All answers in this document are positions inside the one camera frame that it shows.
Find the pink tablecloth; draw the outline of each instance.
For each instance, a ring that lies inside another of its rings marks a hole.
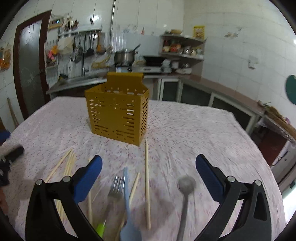
[[[213,201],[195,169],[195,158],[203,153],[226,176],[252,183],[260,179],[268,198],[272,239],[285,226],[284,208],[278,186],[266,161],[233,115],[210,107],[174,102],[149,102],[149,118],[145,138],[149,141],[151,230],[145,221],[144,141],[140,147],[95,135],[88,125],[84,98],[59,97],[40,108],[24,121],[7,140],[0,153],[15,144],[22,144],[25,154],[12,166],[11,185],[4,188],[9,204],[9,218],[17,232],[25,237],[25,218],[34,182],[46,179],[66,150],[73,148],[77,161],[74,167],[87,165],[88,158],[98,154],[103,170],[92,188],[94,225],[102,219],[107,194],[113,177],[129,167],[132,186],[140,172],[138,187],[132,203],[132,216],[143,240],[175,240],[178,232],[182,194],[177,179],[188,174],[196,180],[194,194],[189,198],[189,210],[184,240],[194,240],[210,220],[218,203]],[[64,162],[52,181],[60,181]],[[87,216],[87,201],[80,203]],[[224,230],[231,231],[240,205]],[[123,214],[123,200],[110,213],[104,239],[114,240]],[[68,221],[66,229],[73,233]]]

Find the black handle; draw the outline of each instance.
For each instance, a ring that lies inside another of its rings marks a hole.
[[[4,158],[6,159],[6,161],[10,160],[11,162],[14,162],[23,153],[24,153],[24,148],[22,146],[19,146],[13,151],[11,151],[10,153],[8,153],[6,156],[4,156]]]

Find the green round board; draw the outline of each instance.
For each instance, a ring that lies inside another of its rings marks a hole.
[[[286,81],[286,94],[288,99],[296,104],[296,77],[295,75],[290,75]]]

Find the plastic bag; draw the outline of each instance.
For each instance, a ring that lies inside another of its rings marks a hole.
[[[0,49],[0,71],[8,70],[11,62],[11,45]]]

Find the fork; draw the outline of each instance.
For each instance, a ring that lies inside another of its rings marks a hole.
[[[122,177],[120,175],[116,175],[112,184],[111,184],[110,191],[108,193],[108,205],[107,205],[107,208],[106,208],[104,216],[103,216],[104,221],[102,223],[99,223],[99,225],[96,228],[96,232],[101,238],[103,237],[103,233],[105,230],[105,225],[107,222],[107,218],[108,218],[108,214],[109,214],[109,211],[111,208],[111,204],[114,201],[118,201],[122,197],[124,180],[125,180],[124,177]]]

